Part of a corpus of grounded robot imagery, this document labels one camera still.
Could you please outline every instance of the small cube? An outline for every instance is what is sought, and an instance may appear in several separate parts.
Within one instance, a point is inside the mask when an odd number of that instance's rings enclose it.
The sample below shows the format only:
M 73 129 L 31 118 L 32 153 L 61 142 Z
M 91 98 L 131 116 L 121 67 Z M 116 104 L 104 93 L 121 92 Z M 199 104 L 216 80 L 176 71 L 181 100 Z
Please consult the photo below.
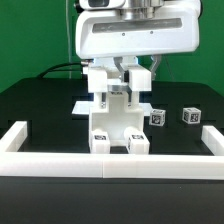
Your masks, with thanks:
M 149 124 L 163 126 L 165 124 L 165 110 L 153 109 L 150 113 Z
M 182 120 L 187 124 L 199 124 L 201 121 L 201 111 L 195 107 L 184 108 Z
M 131 134 L 128 138 L 127 150 L 129 154 L 149 154 L 150 143 L 144 133 Z
M 90 151 L 92 154 L 110 154 L 110 140 L 107 132 L 92 132 Z

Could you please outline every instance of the black table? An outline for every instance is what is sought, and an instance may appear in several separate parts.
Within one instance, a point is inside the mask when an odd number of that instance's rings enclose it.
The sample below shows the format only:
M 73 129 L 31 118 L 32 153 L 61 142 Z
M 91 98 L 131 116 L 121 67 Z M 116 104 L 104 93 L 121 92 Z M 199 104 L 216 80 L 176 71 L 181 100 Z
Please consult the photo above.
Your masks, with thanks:
M 85 80 L 24 79 L 0 94 L 0 135 L 26 120 L 30 152 L 89 153 L 88 117 L 72 116 L 77 100 L 91 100 Z M 164 127 L 144 132 L 151 154 L 212 153 L 203 125 L 224 134 L 224 98 L 195 83 L 154 82 L 142 102 L 165 109 Z M 184 107 L 202 111 L 200 125 L 181 121 Z M 111 153 L 127 153 L 122 147 Z M 0 223 L 223 223 L 223 181 L 0 177 Z

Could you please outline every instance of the white platform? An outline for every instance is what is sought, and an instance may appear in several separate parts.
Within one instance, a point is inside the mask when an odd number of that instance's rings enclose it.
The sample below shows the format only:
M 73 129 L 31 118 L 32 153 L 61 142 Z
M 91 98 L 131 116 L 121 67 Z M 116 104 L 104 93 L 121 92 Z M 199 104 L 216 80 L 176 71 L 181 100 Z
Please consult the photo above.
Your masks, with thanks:
M 74 115 L 89 115 L 90 107 L 93 107 L 93 101 L 77 101 L 72 114 Z M 149 117 L 150 112 L 153 110 L 150 103 L 139 103 L 139 105 L 144 110 L 144 116 Z

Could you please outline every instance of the white robot body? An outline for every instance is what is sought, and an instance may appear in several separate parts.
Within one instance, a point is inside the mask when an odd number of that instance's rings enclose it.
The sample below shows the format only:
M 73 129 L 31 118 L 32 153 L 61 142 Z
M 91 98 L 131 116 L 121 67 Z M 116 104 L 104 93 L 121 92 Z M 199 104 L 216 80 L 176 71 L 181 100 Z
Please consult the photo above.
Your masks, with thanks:
M 151 91 L 161 54 L 192 52 L 199 45 L 200 0 L 81 0 L 76 53 L 88 64 L 91 153 L 148 154 L 139 92 Z M 135 56 L 153 55 L 151 72 Z

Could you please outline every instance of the green backdrop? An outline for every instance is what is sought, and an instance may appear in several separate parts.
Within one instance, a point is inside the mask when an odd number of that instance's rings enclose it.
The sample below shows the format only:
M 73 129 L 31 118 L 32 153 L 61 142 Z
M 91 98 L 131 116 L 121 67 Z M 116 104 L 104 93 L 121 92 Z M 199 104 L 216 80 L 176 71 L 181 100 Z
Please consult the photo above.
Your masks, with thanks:
M 0 92 L 22 78 L 34 77 L 50 66 L 68 61 L 65 2 L 0 0 Z M 199 49 L 164 57 L 157 80 L 205 83 L 224 95 L 224 4 L 222 0 L 203 3 Z M 73 0 L 70 5 L 74 33 L 77 15 Z M 78 60 L 75 50 L 73 60 Z M 151 63 L 149 57 L 141 57 L 140 61 L 145 67 Z M 49 74 L 59 76 L 68 74 Z

